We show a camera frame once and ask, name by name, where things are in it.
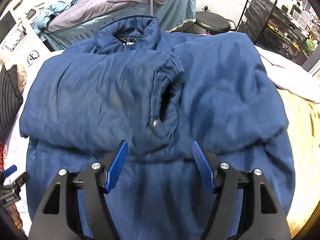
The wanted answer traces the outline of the navy blue puffer jacket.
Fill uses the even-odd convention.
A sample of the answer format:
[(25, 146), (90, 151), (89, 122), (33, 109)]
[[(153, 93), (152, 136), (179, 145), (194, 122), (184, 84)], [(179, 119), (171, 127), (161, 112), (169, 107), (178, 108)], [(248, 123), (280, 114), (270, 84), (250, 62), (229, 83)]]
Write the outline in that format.
[(199, 239), (214, 195), (194, 141), (240, 171), (261, 169), (288, 213), (295, 169), (283, 101), (244, 33), (165, 33), (130, 16), (46, 60), (20, 117), (29, 215), (61, 168), (129, 154), (106, 196), (123, 239)]

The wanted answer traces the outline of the purple floral bed sheet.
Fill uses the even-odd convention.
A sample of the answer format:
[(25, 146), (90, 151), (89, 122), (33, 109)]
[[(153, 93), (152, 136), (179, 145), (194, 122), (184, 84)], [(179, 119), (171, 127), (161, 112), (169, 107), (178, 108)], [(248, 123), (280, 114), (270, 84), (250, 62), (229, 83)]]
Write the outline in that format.
[[(26, 85), (23, 90), (22, 96), (23, 101), (26, 101), (29, 89), (31, 88), (37, 74), (43, 65), (44, 61), (47, 59), (60, 55), (63, 51), (58, 50), (54, 52), (49, 52), (47, 54), (42, 55), (38, 59), (36, 59), (31, 65), (26, 68)], [(6, 184), (11, 184), (16, 178), (18, 178), (23, 172), (26, 171), (26, 162), (27, 162), (27, 150), (29, 145), (29, 138), (24, 138), (20, 136), (20, 126), (19, 120), (22, 114), (24, 106), (21, 106), (15, 124), (4, 143), (4, 167), (9, 168), (12, 165), (16, 165), (17, 171), (10, 175), (6, 180)], [(20, 200), (15, 203), (17, 207), (17, 211), (20, 214), (20, 218), (22, 220), (22, 229), (26, 235), (29, 234), (31, 228), (31, 218), (28, 212), (28, 204), (27, 204), (27, 194), (26, 194), (26, 186), (23, 185), (20, 191)]]

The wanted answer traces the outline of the red patterned cloth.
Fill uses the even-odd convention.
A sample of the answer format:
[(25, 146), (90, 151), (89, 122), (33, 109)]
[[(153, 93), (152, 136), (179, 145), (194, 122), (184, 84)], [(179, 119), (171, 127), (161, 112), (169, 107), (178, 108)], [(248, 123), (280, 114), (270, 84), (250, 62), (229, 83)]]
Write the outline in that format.
[(0, 142), (0, 171), (4, 171), (4, 142)]

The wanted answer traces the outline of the black quilted jacket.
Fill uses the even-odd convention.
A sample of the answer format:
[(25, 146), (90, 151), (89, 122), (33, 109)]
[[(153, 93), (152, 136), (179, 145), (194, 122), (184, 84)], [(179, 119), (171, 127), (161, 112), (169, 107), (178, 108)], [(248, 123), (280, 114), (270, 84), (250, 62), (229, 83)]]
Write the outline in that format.
[(1, 68), (1, 141), (10, 134), (16, 115), (23, 103), (25, 71), (20, 64), (13, 64), (9, 69)]

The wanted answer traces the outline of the gold shiny jacket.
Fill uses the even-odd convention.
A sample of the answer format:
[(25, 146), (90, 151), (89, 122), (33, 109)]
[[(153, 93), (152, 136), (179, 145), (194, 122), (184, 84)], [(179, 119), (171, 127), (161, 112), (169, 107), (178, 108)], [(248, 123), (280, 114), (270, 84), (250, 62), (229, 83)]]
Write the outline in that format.
[(291, 236), (307, 223), (319, 202), (319, 104), (278, 89), (289, 121), (296, 185), (287, 215)]

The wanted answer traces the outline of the white machine with screen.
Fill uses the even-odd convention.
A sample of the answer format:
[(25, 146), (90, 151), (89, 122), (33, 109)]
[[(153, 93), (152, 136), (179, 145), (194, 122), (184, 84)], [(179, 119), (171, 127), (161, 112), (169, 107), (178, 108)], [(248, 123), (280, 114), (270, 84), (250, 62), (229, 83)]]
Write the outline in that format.
[(6, 7), (1, 15), (1, 59), (27, 68), (49, 53), (28, 20), (17, 17), (12, 8)]

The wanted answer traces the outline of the pink white knit blanket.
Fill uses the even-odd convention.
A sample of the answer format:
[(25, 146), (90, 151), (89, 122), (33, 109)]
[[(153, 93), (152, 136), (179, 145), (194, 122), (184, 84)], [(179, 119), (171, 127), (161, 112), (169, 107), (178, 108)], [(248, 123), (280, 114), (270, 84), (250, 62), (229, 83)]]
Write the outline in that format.
[(287, 58), (256, 46), (268, 78), (280, 89), (319, 103), (319, 80), (300, 65)]

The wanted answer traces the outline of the blue crumpled blanket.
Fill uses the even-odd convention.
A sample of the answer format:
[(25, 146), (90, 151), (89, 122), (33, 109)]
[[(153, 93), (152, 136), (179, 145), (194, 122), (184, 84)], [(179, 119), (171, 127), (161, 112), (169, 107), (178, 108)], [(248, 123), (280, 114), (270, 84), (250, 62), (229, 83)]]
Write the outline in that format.
[(51, 20), (79, 1), (80, 0), (58, 0), (44, 7), (37, 20), (31, 24), (33, 31), (35, 31), (42, 42), (46, 40), (43, 33)]

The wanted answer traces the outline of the black round stool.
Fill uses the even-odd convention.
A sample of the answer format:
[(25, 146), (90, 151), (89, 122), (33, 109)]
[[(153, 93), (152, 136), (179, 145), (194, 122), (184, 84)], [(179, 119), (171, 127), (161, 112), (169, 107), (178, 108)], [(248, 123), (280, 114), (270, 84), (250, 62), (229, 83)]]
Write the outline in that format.
[(195, 12), (195, 24), (212, 35), (227, 33), (231, 26), (227, 19), (210, 11)]

